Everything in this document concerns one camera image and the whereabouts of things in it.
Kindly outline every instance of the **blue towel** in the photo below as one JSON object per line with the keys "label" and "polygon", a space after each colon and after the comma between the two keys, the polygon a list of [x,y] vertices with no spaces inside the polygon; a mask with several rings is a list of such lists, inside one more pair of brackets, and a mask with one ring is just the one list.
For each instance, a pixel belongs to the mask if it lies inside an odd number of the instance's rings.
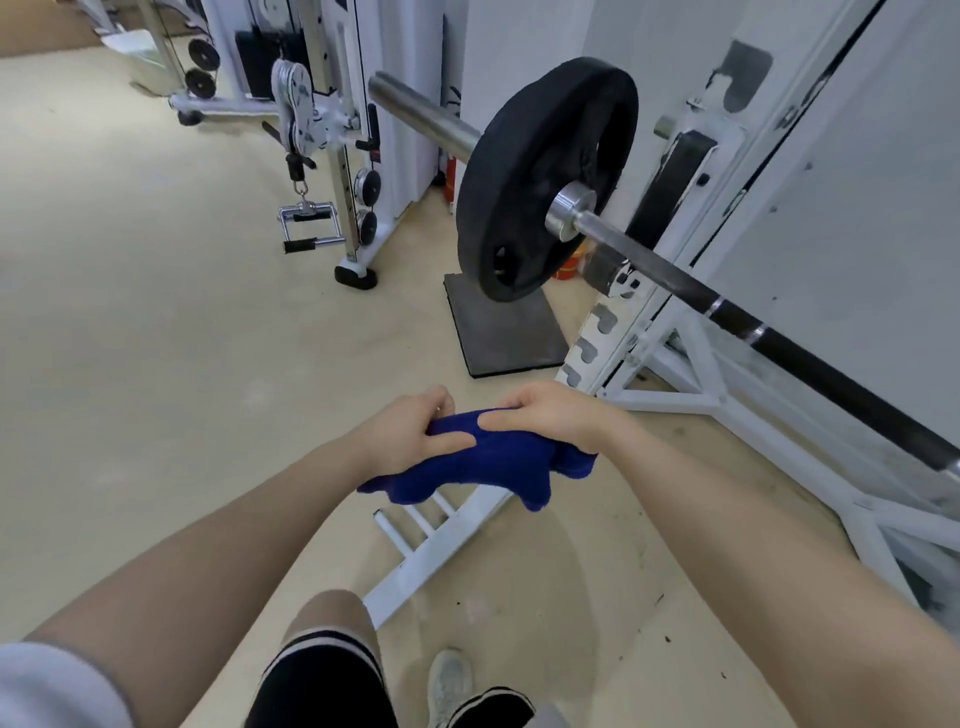
{"label": "blue towel", "polygon": [[428,435],[469,432],[474,448],[424,460],[404,473],[379,475],[360,486],[360,493],[386,491],[401,505],[422,503],[445,483],[498,485],[516,493],[530,511],[550,501],[550,471],[567,477],[587,477],[596,455],[532,432],[488,432],[477,418],[488,410],[464,412],[430,423]]}

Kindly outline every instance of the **white squat rack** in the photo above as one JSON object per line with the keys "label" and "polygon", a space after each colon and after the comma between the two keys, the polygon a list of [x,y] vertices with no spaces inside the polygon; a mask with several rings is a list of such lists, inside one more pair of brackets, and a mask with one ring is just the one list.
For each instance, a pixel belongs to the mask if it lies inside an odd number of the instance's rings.
{"label": "white squat rack", "polygon": [[[809,49],[807,61],[788,69],[789,78],[779,79],[785,93],[768,96],[761,118],[753,124],[728,118],[719,103],[724,79],[712,79],[702,94],[691,99],[689,112],[674,129],[674,135],[698,130],[718,141],[693,178],[706,173],[710,182],[686,190],[656,252],[696,278],[708,279],[740,234],[769,206],[772,195],[804,164],[810,145],[896,48],[926,3],[890,0],[828,76],[825,71],[838,48],[874,5],[851,0],[846,12],[838,14],[824,37]],[[746,193],[746,180],[775,149]],[[626,297],[599,297],[557,375],[559,381],[628,410],[713,417],[833,510],[859,559],[905,599],[917,604],[898,561],[934,589],[960,595],[960,563],[941,549],[960,551],[960,522],[863,493],[747,407],[731,393],[744,389],[746,373],[730,362],[723,368],[718,364],[705,329],[712,324],[705,325],[698,314],[650,281],[628,274],[627,284],[616,288],[616,293],[627,293]],[[636,289],[630,285],[634,278],[640,280]],[[660,376],[676,392],[630,389],[643,368]],[[751,390],[751,402],[759,402],[760,410],[790,429],[812,442],[829,438],[821,425],[784,405],[776,392],[764,390],[755,381]],[[860,471],[889,477],[876,468],[861,467]],[[379,627],[425,584],[510,495],[499,488],[479,486],[458,510],[437,495],[435,500],[447,518],[436,528],[414,507],[406,506],[425,536],[416,548],[378,511],[374,515],[377,524],[404,558],[364,600],[374,625]]]}

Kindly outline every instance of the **black rubber mat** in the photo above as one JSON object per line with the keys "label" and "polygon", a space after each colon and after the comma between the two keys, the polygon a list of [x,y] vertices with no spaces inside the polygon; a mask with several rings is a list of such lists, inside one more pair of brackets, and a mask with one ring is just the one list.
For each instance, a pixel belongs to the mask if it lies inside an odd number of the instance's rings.
{"label": "black rubber mat", "polygon": [[444,276],[446,299],[473,378],[559,367],[568,349],[543,291],[511,303],[487,298],[463,274]]}

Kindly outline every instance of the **barbell shaft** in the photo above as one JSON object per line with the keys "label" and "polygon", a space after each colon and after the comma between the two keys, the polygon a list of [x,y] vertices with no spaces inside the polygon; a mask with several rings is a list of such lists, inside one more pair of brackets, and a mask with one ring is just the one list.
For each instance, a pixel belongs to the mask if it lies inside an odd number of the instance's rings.
{"label": "barbell shaft", "polygon": [[389,73],[377,71],[367,84],[371,98],[407,126],[437,142],[461,162],[468,162],[480,133]]}
{"label": "barbell shaft", "polygon": [[653,283],[711,319],[721,329],[736,336],[929,468],[960,479],[960,450],[933,430],[736,303],[727,301],[684,269],[644,248],[598,215],[589,211],[578,212],[573,216],[573,227],[627,257]]}

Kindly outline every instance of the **sneaker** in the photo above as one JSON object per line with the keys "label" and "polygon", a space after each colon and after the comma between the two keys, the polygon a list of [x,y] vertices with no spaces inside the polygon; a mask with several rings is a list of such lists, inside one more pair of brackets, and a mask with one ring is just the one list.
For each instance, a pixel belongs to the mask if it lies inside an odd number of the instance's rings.
{"label": "sneaker", "polygon": [[427,678],[430,728],[444,728],[454,712],[473,695],[473,670],[459,649],[445,649],[434,659]]}

